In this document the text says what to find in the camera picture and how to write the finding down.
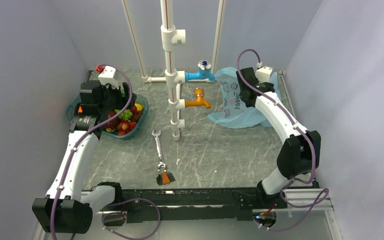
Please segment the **light blue plastic bag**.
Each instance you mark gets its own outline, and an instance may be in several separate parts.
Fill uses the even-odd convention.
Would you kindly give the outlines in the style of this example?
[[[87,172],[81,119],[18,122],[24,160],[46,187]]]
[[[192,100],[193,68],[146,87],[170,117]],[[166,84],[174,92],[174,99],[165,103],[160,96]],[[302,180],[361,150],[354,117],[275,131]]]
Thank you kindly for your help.
[[[237,69],[225,67],[215,73],[215,80],[220,84],[223,110],[208,115],[209,120],[229,129],[244,129],[261,125],[272,125],[256,108],[246,107],[240,98],[240,86],[236,75]]]

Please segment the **fake yellow banana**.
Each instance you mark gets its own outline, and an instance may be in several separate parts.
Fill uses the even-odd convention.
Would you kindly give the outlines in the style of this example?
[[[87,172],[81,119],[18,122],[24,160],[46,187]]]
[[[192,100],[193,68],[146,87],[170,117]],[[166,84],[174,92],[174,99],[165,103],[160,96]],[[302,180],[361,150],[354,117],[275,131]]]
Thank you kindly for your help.
[[[134,106],[135,106],[137,112],[141,112],[144,110],[144,107],[139,103],[135,103]]]

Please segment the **fake green grapes bunch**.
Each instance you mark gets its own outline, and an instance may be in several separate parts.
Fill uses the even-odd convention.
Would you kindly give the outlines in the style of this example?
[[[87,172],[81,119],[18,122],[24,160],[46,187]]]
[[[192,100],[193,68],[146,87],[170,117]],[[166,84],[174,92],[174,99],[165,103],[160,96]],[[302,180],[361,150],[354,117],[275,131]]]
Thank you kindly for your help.
[[[133,113],[129,109],[126,109],[123,112],[121,112],[120,110],[116,109],[115,113],[118,114],[118,118],[120,120],[127,121],[127,122],[130,122],[131,121],[131,117],[133,116]]]

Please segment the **black orange small brush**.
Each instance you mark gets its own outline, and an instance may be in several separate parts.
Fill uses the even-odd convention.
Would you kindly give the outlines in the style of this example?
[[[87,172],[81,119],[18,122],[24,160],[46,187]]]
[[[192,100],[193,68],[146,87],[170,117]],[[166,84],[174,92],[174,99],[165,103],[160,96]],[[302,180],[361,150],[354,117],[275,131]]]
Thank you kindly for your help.
[[[167,185],[171,182],[174,182],[176,179],[172,172],[164,171],[162,173],[159,173],[156,177],[156,183],[158,185]]]

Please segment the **orange plastic faucet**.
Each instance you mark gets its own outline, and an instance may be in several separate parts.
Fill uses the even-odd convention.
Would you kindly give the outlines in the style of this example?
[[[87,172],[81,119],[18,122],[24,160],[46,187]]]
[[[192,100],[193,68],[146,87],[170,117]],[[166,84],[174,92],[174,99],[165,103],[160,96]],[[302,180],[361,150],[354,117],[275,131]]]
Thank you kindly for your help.
[[[185,107],[202,107],[204,106],[206,109],[211,108],[211,104],[205,100],[205,90],[203,88],[196,88],[194,90],[195,100],[186,100]]]

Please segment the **fake dark red fruit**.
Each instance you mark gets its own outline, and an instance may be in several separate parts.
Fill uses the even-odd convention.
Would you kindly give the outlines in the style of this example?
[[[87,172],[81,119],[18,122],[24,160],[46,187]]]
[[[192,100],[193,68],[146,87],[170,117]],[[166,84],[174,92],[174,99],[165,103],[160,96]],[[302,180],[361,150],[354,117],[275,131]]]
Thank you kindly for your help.
[[[107,120],[111,119],[113,116],[116,115],[116,112],[114,110],[110,111],[106,117]],[[120,120],[118,117],[112,119],[111,121],[107,122],[104,128],[112,128],[112,129],[117,129],[117,126],[119,124]]]

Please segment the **white pvc pipe stand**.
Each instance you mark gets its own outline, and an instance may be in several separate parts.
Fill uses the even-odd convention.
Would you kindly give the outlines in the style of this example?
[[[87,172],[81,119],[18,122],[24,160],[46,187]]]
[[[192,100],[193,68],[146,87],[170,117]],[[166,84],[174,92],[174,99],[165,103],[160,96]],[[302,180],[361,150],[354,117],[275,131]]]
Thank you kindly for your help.
[[[217,22],[215,29],[214,45],[212,52],[211,72],[214,73],[216,67],[220,33],[223,26],[225,1],[220,0],[218,2],[217,10]],[[181,129],[185,127],[185,121],[180,118],[180,112],[185,107],[185,99],[181,98],[181,86],[187,82],[202,82],[209,83],[205,80],[191,80],[185,81],[185,71],[176,70],[175,68],[175,48],[176,46],[183,46],[186,44],[186,31],[184,29],[177,29],[174,25],[174,10],[173,2],[171,0],[160,1],[160,11],[162,24],[160,27],[161,43],[165,56],[165,70],[164,77],[151,77],[147,74],[144,61],[141,55],[139,45],[135,38],[135,28],[132,21],[132,15],[129,12],[128,2],[122,1],[122,6],[125,14],[125,18],[130,31],[131,39],[139,63],[139,69],[141,70],[141,78],[145,83],[166,83],[168,91],[168,110],[170,116],[170,128],[172,132],[172,138],[174,141],[178,141],[181,138]]]

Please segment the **fake strawberries bunch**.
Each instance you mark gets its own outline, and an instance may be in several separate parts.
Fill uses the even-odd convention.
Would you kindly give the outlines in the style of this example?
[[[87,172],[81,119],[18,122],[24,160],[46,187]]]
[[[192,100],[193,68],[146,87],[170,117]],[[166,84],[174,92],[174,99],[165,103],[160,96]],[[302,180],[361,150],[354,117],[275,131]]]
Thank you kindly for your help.
[[[144,112],[144,109],[143,109],[143,111],[137,111],[135,106],[133,108],[127,109],[127,110],[130,110],[133,113],[133,115],[132,115],[130,121],[123,121],[123,120],[119,119],[119,124],[117,126],[117,134],[119,136],[126,135],[126,134],[130,133],[132,130],[134,130],[136,128],[139,120],[142,118],[142,115]]]

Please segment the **silver combination wrench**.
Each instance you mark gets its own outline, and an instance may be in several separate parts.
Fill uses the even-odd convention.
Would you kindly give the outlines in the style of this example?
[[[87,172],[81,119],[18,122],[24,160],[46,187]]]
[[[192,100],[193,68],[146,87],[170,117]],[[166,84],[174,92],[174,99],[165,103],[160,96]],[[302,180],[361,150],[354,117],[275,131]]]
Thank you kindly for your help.
[[[156,143],[156,150],[157,150],[157,155],[158,155],[158,160],[159,160],[159,163],[157,165],[157,171],[158,172],[166,172],[168,167],[167,167],[167,164],[165,163],[164,155],[163,155],[163,151],[162,151],[162,146],[161,146],[161,141],[160,141],[161,133],[162,133],[161,130],[153,129],[151,132],[151,135],[154,137],[154,140]]]

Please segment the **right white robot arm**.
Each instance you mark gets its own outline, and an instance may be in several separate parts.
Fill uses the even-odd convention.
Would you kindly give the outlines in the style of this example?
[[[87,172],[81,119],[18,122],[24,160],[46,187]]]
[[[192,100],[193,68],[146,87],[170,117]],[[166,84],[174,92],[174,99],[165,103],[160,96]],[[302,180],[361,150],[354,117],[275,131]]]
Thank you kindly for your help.
[[[252,67],[236,71],[240,99],[247,107],[263,114],[278,134],[282,147],[276,159],[275,170],[260,182],[255,194],[256,203],[267,208],[275,201],[275,194],[298,176],[310,174],[311,182],[320,164],[321,135],[309,131],[287,110],[270,83],[272,70]]]

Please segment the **fake orange fruit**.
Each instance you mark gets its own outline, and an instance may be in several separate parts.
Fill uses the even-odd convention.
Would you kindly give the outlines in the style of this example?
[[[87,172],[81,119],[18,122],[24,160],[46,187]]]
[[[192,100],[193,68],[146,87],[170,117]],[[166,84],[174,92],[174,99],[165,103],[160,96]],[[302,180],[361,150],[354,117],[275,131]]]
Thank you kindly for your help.
[[[81,114],[82,112],[83,112],[82,106],[79,105],[79,106],[78,106],[78,109],[77,109],[77,113],[78,113],[78,114]]]

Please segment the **blue plastic faucet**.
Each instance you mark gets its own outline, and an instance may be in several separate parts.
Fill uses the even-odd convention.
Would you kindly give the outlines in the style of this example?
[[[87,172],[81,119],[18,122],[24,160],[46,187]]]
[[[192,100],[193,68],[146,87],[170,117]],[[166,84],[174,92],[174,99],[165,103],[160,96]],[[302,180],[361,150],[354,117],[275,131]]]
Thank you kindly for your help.
[[[185,81],[189,82],[192,80],[208,80],[210,83],[216,81],[215,75],[212,73],[212,64],[206,59],[202,59],[198,64],[198,72],[190,73],[185,72]]]

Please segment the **teal plastic fruit basket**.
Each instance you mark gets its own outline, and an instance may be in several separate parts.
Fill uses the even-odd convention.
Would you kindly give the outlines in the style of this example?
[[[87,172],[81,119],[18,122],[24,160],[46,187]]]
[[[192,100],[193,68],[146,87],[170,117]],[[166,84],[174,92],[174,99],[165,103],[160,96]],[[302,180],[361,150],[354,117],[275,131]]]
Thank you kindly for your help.
[[[81,101],[81,97],[80,97],[80,95],[78,95],[75,98],[75,100],[68,106],[68,108],[66,110],[66,118],[69,121],[71,121],[73,119],[74,109],[80,101]],[[117,132],[107,132],[106,130],[104,130],[102,132],[102,135],[110,136],[110,137],[120,139],[120,140],[129,140],[129,139],[133,138],[135,136],[135,134],[138,132],[138,130],[141,128],[141,126],[144,124],[144,122],[147,118],[147,115],[148,115],[148,111],[149,111],[148,101],[142,95],[140,95],[140,94],[136,95],[135,103],[143,106],[142,114],[140,115],[140,118],[138,119],[137,125],[135,126],[135,128],[133,128],[129,133],[124,134],[124,135],[118,135]]]

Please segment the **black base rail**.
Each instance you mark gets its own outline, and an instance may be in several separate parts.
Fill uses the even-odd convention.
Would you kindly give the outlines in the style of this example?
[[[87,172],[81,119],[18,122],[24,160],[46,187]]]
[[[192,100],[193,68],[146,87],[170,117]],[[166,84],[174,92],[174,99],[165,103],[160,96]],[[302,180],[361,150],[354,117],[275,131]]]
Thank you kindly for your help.
[[[103,212],[122,212],[127,223],[235,219],[287,208],[278,194],[266,196],[258,187],[124,189],[122,199]]]

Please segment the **fake yellow mango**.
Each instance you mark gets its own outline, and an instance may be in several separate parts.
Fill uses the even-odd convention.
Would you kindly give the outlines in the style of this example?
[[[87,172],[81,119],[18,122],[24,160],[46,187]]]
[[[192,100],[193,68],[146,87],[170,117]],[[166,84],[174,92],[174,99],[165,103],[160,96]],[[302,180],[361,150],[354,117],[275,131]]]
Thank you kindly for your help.
[[[113,132],[115,132],[117,129],[116,128],[106,128],[105,129],[107,132],[109,132],[109,133],[113,133]]]

